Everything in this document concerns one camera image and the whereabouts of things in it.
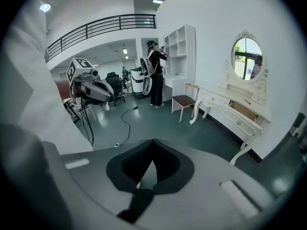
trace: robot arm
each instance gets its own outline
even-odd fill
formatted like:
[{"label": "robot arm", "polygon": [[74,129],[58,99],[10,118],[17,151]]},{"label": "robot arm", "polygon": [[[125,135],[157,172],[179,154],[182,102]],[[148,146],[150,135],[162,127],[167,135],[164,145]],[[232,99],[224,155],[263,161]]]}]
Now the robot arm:
[{"label": "robot arm", "polygon": [[[112,87],[100,80],[98,70],[86,59],[73,58],[67,70],[67,77],[70,83],[70,93],[77,100],[77,107],[86,105],[105,105],[114,99]],[[73,93],[77,85],[81,91],[81,97]]]}]

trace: green floor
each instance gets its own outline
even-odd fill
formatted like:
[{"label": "green floor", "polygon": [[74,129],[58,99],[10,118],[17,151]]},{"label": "green floor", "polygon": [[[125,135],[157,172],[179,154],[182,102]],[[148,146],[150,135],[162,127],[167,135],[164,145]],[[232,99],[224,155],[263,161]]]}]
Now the green floor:
[{"label": "green floor", "polygon": [[[130,94],[124,96],[126,102],[118,101],[117,106],[113,106],[113,103],[110,106],[94,106],[98,120],[88,109],[94,133],[94,150],[113,148],[116,143],[126,140],[129,127],[121,121],[121,115],[140,101],[137,110],[131,110],[123,116],[131,125],[126,144],[141,139],[164,139],[215,154],[227,161],[239,152],[240,145],[209,119],[202,119],[199,115],[195,124],[190,125],[192,108],[184,110],[179,123],[180,111],[171,113],[171,101],[165,102],[164,107],[155,108],[149,105],[150,98],[135,99]],[[76,126],[87,138],[81,120]],[[91,140],[90,129],[88,125],[86,127]],[[295,142],[296,138],[287,139],[261,163],[256,163],[249,154],[245,154],[236,161],[235,166],[260,182],[274,197],[278,197],[293,185],[301,173],[301,157]]]}]

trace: office chair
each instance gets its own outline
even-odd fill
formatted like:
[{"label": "office chair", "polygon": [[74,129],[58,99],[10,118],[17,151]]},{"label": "office chair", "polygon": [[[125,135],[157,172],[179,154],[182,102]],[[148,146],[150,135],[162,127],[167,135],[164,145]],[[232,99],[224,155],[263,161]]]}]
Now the office chair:
[{"label": "office chair", "polygon": [[116,106],[116,102],[117,100],[121,100],[126,102],[125,97],[124,96],[119,96],[120,93],[123,91],[120,83],[119,83],[119,75],[113,75],[113,73],[108,73],[107,77],[106,77],[106,82],[108,84],[110,84],[110,86],[112,87],[113,91],[114,91],[114,96],[115,96],[115,102],[114,102],[114,106]]}]

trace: black metal railing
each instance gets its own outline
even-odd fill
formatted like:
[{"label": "black metal railing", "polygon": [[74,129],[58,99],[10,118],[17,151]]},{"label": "black metal railing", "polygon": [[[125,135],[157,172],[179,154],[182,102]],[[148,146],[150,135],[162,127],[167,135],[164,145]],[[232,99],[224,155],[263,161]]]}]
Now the black metal railing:
[{"label": "black metal railing", "polygon": [[156,28],[154,14],[122,14],[103,18],[82,25],[71,32],[65,34],[63,37],[55,41],[48,47],[50,58],[53,58],[65,49],[103,33],[109,33],[124,29],[133,28]]}]

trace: oval mirror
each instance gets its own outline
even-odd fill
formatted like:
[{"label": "oval mirror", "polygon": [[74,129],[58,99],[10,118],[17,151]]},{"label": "oval mirror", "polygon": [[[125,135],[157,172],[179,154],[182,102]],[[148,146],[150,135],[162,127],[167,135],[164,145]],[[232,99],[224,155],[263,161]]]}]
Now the oval mirror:
[{"label": "oval mirror", "polygon": [[262,52],[250,38],[239,39],[231,53],[232,66],[238,77],[244,80],[256,78],[262,67]]}]

